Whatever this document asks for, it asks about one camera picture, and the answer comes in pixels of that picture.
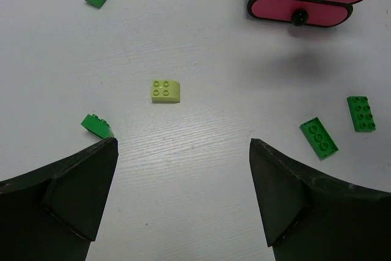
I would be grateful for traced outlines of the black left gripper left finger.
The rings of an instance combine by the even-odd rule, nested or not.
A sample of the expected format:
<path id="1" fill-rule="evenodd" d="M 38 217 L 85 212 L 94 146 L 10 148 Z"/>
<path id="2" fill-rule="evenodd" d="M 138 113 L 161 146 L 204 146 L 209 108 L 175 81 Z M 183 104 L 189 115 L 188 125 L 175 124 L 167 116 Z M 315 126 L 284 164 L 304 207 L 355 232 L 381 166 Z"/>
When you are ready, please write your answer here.
<path id="1" fill-rule="evenodd" d="M 118 156 L 118 141 L 107 138 L 2 181 L 1 260 L 85 260 Z"/>

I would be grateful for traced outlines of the lime green lego brick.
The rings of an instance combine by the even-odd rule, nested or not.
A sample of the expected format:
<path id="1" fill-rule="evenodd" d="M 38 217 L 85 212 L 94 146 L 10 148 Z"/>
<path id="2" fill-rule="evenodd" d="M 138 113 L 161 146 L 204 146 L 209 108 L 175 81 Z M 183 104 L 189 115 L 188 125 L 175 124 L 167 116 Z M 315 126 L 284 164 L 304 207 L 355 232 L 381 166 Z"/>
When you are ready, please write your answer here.
<path id="1" fill-rule="evenodd" d="M 174 80 L 153 80 L 151 99 L 153 103 L 179 103 L 180 83 Z"/>

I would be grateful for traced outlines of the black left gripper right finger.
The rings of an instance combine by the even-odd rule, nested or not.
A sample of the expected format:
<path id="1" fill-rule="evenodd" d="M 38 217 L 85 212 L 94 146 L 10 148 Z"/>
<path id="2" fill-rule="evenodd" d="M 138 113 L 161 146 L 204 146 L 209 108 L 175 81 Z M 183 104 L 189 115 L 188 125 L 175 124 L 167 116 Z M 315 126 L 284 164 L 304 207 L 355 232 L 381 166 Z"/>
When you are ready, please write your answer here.
<path id="1" fill-rule="evenodd" d="M 260 139 L 249 162 L 276 260 L 389 260 L 390 194 L 304 165 Z"/>

